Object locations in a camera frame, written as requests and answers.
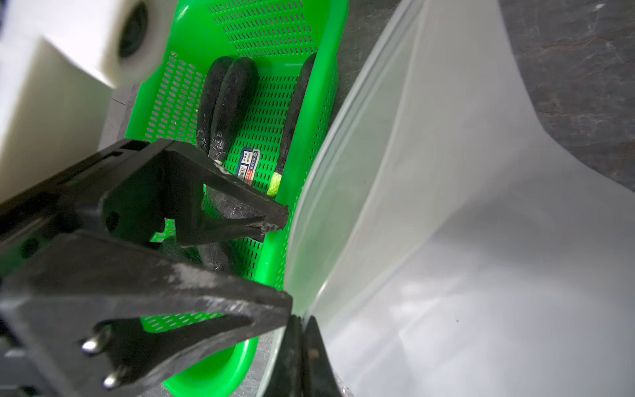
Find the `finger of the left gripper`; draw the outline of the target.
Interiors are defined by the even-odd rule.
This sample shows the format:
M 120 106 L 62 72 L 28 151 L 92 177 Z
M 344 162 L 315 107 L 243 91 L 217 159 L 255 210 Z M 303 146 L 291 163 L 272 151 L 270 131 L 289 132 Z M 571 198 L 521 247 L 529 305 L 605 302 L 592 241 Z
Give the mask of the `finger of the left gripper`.
M 171 219 L 180 246 L 214 242 L 214 230 L 205 231 L 203 225 L 215 220 L 203 209 L 206 187 L 259 213 L 254 218 L 228 219 L 231 240 L 277 232 L 289 219 L 288 207 L 241 182 L 191 144 L 121 140 L 106 152 L 117 163 L 105 180 L 102 214 L 104 227 L 115 238 L 147 244 Z

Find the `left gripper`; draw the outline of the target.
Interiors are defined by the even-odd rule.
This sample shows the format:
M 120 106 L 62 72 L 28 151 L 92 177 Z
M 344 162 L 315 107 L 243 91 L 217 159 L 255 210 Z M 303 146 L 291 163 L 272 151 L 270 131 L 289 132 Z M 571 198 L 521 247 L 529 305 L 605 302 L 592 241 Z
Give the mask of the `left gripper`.
M 1 393 L 136 396 L 284 326 L 292 298 L 111 236 L 107 149 L 1 207 Z

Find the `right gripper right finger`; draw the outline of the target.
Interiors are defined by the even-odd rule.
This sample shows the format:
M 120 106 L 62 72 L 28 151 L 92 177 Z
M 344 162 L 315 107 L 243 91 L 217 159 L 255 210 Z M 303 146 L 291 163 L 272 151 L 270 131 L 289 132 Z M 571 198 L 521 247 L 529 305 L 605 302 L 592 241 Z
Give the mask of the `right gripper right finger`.
M 329 361 L 327 350 L 317 319 L 311 317 L 302 337 L 303 368 L 302 392 L 304 397 L 341 397 L 336 377 Z

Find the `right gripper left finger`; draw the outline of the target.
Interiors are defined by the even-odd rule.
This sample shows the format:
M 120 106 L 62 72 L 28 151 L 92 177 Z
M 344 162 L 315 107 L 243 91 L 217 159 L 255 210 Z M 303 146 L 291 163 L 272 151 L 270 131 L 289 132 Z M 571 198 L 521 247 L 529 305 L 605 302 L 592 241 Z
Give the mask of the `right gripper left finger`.
M 284 331 L 284 337 L 264 396 L 301 397 L 302 362 L 301 320 L 292 315 Z

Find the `clear zip-top bag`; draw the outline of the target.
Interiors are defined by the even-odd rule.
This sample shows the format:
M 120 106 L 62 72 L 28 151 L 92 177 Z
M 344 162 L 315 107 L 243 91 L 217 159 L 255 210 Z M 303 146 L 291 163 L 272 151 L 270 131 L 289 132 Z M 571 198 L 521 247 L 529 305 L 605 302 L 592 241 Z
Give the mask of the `clear zip-top bag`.
M 401 2 L 284 286 L 347 395 L 633 395 L 633 2 Z

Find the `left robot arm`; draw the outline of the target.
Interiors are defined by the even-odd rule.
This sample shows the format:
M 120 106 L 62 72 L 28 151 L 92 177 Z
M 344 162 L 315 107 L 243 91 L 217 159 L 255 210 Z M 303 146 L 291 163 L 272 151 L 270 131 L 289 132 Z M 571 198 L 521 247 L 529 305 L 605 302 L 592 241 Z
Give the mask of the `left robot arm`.
M 160 65 L 176 2 L 1 6 L 1 393 L 137 396 L 286 325 L 292 298 L 160 252 L 283 228 L 289 211 L 196 147 L 100 151 L 112 91 Z

